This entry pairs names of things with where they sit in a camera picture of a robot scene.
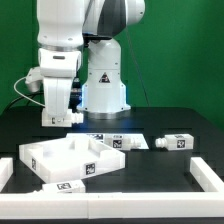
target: white block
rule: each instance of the white block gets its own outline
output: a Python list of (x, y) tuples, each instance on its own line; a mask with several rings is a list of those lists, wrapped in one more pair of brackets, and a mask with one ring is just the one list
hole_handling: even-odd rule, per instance
[(224, 193), (2, 194), (0, 219), (224, 217)]
[(125, 167), (125, 154), (87, 135), (21, 145), (20, 159), (45, 183), (80, 180)]
[[(116, 136), (120, 136), (121, 140), (122, 140), (122, 144), (123, 144), (123, 143), (125, 143), (125, 142), (123, 142), (123, 138), (125, 136), (126, 139), (128, 138), (130, 140), (134, 140), (138, 144), (138, 146), (135, 145), (133, 147), (134, 149), (149, 149), (149, 146), (147, 145), (143, 134), (130, 134), (130, 133), (124, 133), (124, 134), (120, 134), (120, 133), (111, 133), (111, 134), (108, 134), (108, 133), (86, 133), (86, 134), (98, 141), (101, 141), (102, 143), (104, 143), (106, 145), (111, 146), (111, 147), (113, 147), (113, 144), (111, 144), (111, 142), (108, 142), (108, 137), (113, 136), (116, 138)], [(81, 133), (68, 133), (66, 137), (70, 138), (70, 137), (79, 136), (79, 135), (82, 135), (82, 134)], [(115, 148), (117, 150), (131, 150), (132, 149), (131, 146), (127, 148), (127, 145), (125, 148), (124, 147), (121, 147), (121, 148), (113, 147), (113, 148)]]
[(202, 158), (191, 158), (190, 172), (205, 192), (224, 192), (223, 181)]
[(81, 180), (53, 184), (43, 184), (44, 193), (85, 193), (86, 188)]
[(0, 159), (0, 192), (8, 182), (13, 173), (12, 158)]

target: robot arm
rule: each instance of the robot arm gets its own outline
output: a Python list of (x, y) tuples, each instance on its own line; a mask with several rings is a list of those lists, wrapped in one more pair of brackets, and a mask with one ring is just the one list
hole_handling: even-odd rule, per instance
[(71, 126), (65, 121), (72, 81), (82, 64), (83, 34), (112, 38), (137, 23), (144, 10), (144, 0), (37, 0), (40, 67), (34, 73), (44, 85), (43, 126)]

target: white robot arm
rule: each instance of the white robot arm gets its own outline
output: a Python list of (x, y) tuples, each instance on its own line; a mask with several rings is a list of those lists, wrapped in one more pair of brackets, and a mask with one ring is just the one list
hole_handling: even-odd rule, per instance
[[(37, 0), (40, 67), (29, 72), (26, 83), (36, 91), (35, 83), (43, 81), (43, 126), (71, 126), (68, 104), (72, 81), (82, 64), (83, 36), (90, 42), (89, 76), (78, 110), (105, 115), (130, 109), (125, 86), (114, 75), (120, 74), (120, 46), (109, 39), (137, 23), (144, 10), (144, 0)], [(108, 85), (104, 77), (110, 80)], [(102, 103), (105, 97), (112, 107)]]

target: white box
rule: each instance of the white box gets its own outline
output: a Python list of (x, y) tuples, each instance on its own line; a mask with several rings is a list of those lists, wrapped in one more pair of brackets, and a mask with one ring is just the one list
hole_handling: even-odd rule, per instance
[(19, 147), (20, 160), (45, 183), (80, 180), (125, 167), (125, 154), (87, 135)]
[(43, 184), (44, 193), (85, 193), (86, 188), (81, 180)]

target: warning label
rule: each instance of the warning label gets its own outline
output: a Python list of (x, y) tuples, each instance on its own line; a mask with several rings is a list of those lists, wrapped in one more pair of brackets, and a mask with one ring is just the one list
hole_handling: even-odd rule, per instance
[(110, 83), (110, 79), (108, 78), (106, 72), (103, 74), (103, 76), (101, 77), (101, 79), (100, 79), (99, 82), (100, 82), (100, 83)]

